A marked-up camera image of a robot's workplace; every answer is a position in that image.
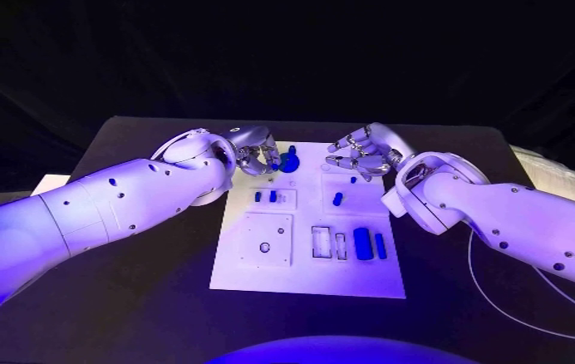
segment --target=white platform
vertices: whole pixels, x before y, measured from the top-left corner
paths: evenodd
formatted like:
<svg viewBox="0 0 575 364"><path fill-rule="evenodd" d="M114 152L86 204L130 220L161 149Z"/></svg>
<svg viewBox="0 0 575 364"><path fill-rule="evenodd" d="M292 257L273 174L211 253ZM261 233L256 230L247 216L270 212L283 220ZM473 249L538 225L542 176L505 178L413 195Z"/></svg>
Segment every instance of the white platform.
<svg viewBox="0 0 575 364"><path fill-rule="evenodd" d="M251 177L237 171L234 175L210 288L406 298L390 213L381 203L382 181L367 183L352 170L329 166L329 144L280 141L280 151L292 145L302 162L295 173ZM276 202L270 202L273 190ZM345 195L341 206L333 205L336 192ZM331 228L331 241L323 239L331 258L313 257L313 227ZM357 257L359 227L371 230L372 260ZM346 260L338 258L336 234L345 235ZM375 234L384 236L387 259L378 256Z"/></svg>

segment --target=wire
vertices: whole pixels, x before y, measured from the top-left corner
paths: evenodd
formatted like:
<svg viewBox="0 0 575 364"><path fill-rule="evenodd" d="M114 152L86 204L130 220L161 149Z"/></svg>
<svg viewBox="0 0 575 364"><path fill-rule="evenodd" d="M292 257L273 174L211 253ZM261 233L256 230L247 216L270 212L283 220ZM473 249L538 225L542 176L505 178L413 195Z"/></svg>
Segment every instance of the wire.
<svg viewBox="0 0 575 364"><path fill-rule="evenodd" d="M566 335L564 333L560 332L554 332L550 331L550 329L544 329L541 327L537 327L535 325L527 323L525 321L522 321L521 319L515 318L511 314L508 314L499 307L498 305L492 302L492 299L488 297L486 293L483 292L480 283L478 282L476 279L476 274L473 273L473 265L472 265L472 243L473 243L473 235L475 232L472 231L472 235L470 235L470 244L469 244L469 248L468 248L468 263L470 266L470 273L472 273L472 278L473 278L473 282L476 283L476 287L479 289L479 292L482 293L483 297L486 298L486 300L489 301L489 304L492 304L492 306L495 307L495 309L508 317L511 318L515 322L519 322L522 325L525 325L529 328L537 329L541 332L550 333L551 335L555 335L558 337L567 337L568 339L575 339L575 335ZM548 280L548 283L551 284L551 286L560 291L558 287L551 283L551 281Z"/></svg>
<svg viewBox="0 0 575 364"><path fill-rule="evenodd" d="M545 282L551 285L551 287L558 291L558 294L571 302L575 304L575 299L560 289L558 285L548 279L545 274L542 273L542 270L538 267L534 267L537 270L537 273L541 275L542 279Z"/></svg>

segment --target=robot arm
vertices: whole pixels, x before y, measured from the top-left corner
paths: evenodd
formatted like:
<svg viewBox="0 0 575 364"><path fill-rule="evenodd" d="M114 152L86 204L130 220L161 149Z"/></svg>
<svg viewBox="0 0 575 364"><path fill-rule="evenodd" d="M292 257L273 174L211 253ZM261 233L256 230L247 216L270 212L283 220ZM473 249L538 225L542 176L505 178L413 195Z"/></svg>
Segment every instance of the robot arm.
<svg viewBox="0 0 575 364"><path fill-rule="evenodd" d="M267 163L259 161L260 149ZM0 206L0 303L64 260L211 203L250 175L280 164L267 127L178 135L153 160L136 159Z"/></svg>
<svg viewBox="0 0 575 364"><path fill-rule="evenodd" d="M518 184L491 184L455 154L416 155L380 123L354 133L329 148L335 152L351 145L352 158L329 156L326 161L368 177L397 169L395 187L382 197L395 217L408 213L437 235L465 221L492 248L575 281L575 264L568 262L575 253L574 201Z"/></svg>

